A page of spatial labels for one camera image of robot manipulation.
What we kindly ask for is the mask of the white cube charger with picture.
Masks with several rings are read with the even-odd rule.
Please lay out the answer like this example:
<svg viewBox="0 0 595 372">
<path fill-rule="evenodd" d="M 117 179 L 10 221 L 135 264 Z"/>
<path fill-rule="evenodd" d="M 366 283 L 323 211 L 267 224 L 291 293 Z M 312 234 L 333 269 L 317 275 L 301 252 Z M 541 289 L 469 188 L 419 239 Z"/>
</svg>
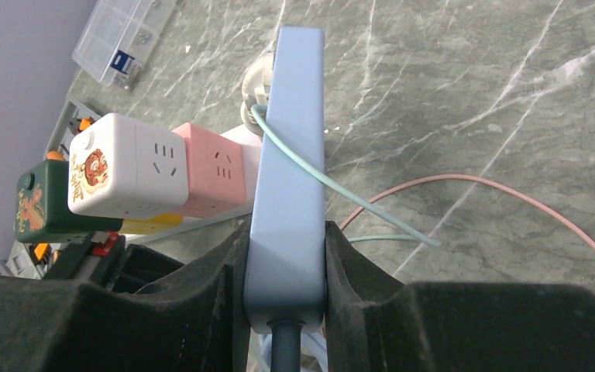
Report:
<svg viewBox="0 0 595 372">
<path fill-rule="evenodd" d="M 151 219 L 180 208 L 189 195 L 184 139 L 109 113 L 70 145 L 68 208 L 77 215 Z"/>
</svg>

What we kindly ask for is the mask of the light blue power strip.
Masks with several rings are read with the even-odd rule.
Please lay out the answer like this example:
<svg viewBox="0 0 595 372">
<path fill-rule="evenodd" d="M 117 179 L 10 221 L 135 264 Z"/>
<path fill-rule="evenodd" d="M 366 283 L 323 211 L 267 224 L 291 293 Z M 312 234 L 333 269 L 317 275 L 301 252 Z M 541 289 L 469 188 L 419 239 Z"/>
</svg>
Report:
<svg viewBox="0 0 595 372">
<path fill-rule="evenodd" d="M 322 171 L 324 33 L 286 26 L 276 48 L 266 121 Z M 263 139 L 244 280 L 246 317 L 258 333 L 292 320 L 318 330 L 326 303 L 325 189 L 269 137 Z"/>
</svg>

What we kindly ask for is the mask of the white power strip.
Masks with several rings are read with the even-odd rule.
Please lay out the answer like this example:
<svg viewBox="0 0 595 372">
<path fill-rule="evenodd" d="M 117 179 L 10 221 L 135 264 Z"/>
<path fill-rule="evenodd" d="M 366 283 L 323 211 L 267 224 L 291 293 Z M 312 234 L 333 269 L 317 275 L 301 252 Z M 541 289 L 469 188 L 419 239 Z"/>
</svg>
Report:
<svg viewBox="0 0 595 372">
<path fill-rule="evenodd" d="M 175 215 L 136 222 L 126 238 L 147 243 L 251 212 L 260 161 L 260 138 L 244 126 L 223 134 L 186 122 L 173 130 L 186 143 L 188 200 Z"/>
</svg>

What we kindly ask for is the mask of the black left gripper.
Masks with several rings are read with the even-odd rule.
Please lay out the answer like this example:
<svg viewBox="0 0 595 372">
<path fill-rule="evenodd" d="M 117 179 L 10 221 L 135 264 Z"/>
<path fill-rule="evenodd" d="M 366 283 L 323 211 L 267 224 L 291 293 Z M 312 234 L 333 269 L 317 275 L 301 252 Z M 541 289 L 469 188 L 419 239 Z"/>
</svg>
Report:
<svg viewBox="0 0 595 372">
<path fill-rule="evenodd" d="M 186 265 L 89 235 L 44 280 L 0 276 L 0 371 L 244 371 L 249 230 Z"/>
</svg>

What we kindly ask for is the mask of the white round plug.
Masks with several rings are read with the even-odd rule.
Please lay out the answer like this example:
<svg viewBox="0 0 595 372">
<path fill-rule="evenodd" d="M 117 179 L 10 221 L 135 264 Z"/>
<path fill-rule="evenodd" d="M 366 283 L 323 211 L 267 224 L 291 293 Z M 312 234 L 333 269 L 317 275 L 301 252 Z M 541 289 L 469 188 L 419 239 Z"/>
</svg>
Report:
<svg viewBox="0 0 595 372">
<path fill-rule="evenodd" d="M 241 84 L 240 118 L 243 125 L 259 137 L 263 136 L 263 129 L 254 119 L 252 107 L 268 104 L 273 77 L 273 62 L 274 54 L 265 53 L 247 69 Z"/>
</svg>

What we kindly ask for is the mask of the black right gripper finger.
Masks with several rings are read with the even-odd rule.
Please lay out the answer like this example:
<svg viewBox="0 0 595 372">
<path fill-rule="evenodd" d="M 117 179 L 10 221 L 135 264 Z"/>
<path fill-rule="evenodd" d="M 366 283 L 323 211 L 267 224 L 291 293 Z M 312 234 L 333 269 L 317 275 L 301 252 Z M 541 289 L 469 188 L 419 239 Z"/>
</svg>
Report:
<svg viewBox="0 0 595 372">
<path fill-rule="evenodd" d="M 331 371 L 595 371 L 595 295 L 567 284 L 402 284 L 325 225 Z"/>
</svg>

